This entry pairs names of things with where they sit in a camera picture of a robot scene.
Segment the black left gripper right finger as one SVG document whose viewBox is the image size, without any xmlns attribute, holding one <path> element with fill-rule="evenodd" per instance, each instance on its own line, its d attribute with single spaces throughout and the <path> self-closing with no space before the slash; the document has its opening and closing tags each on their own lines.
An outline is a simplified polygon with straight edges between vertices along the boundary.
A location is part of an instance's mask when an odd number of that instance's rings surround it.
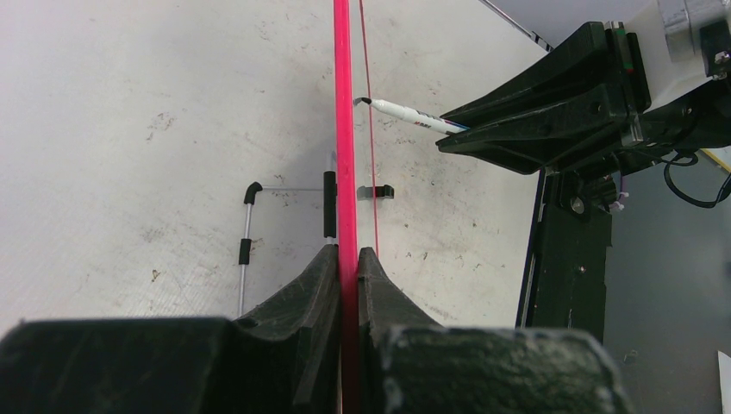
<svg viewBox="0 0 731 414">
<path fill-rule="evenodd" d="M 567 329 L 437 323 L 359 252 L 360 409 L 364 413 L 630 413 L 615 363 Z"/>
</svg>

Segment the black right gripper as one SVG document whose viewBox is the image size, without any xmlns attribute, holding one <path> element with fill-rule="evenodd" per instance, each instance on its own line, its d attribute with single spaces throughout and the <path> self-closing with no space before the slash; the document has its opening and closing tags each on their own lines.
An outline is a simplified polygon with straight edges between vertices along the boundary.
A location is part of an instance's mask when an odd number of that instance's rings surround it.
<svg viewBox="0 0 731 414">
<path fill-rule="evenodd" d="M 629 62 L 629 96 L 577 97 L 609 70 L 605 28 Z M 587 22 L 494 91 L 442 115 L 467 127 L 436 143 L 522 175 L 638 172 L 670 153 L 730 145 L 730 27 L 691 28 L 693 54 L 674 61 L 650 23 Z"/>
</svg>

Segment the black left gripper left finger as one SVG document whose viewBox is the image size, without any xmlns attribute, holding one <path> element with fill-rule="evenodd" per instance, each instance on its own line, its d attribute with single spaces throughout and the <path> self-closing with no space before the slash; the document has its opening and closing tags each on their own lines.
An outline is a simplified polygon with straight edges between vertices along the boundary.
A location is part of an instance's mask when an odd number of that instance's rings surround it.
<svg viewBox="0 0 731 414">
<path fill-rule="evenodd" d="M 22 323 L 1 342 L 4 413 L 333 413 L 338 249 L 223 317 Z"/>
</svg>

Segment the white whiteboard marker black cap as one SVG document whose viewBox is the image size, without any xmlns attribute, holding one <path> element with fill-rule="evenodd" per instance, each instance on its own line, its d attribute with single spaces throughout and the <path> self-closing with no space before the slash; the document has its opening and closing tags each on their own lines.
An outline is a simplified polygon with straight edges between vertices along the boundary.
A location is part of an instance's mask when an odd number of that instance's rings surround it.
<svg viewBox="0 0 731 414">
<path fill-rule="evenodd" d="M 448 121 L 438 116 L 432 116 L 425 112 L 383 99 L 357 97 L 353 100 L 353 104 L 367 104 L 372 109 L 386 114 L 387 116 L 396 118 L 399 121 L 414 124 L 443 135 L 455 135 L 469 129 L 468 127 L 456 122 Z"/>
</svg>

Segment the pink framed whiteboard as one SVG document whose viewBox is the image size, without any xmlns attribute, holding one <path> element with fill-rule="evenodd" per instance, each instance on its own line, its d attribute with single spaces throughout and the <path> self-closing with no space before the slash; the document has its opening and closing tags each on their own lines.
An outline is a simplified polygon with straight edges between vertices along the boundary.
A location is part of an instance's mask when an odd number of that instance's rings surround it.
<svg viewBox="0 0 731 414">
<path fill-rule="evenodd" d="M 336 213 L 341 285 L 341 396 L 345 413 L 366 401 L 359 339 L 359 252 L 378 248 L 371 77 L 363 2 L 334 2 Z"/>
</svg>

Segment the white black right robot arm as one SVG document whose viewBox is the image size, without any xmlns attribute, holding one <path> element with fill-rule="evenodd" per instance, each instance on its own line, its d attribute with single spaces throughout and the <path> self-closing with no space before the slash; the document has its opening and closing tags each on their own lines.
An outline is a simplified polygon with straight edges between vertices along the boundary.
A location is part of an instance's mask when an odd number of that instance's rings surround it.
<svg viewBox="0 0 731 414">
<path fill-rule="evenodd" d="M 688 204 L 711 209 L 729 197 L 729 182 L 702 201 L 671 176 L 694 166 L 700 150 L 730 143 L 729 22 L 709 22 L 692 37 L 702 81 L 668 103 L 650 92 L 659 50 L 648 34 L 587 22 L 505 84 L 447 113 L 465 131 L 439 140 L 439 151 L 539 177 L 518 326 L 603 339 L 615 175 L 659 165 Z"/>
</svg>

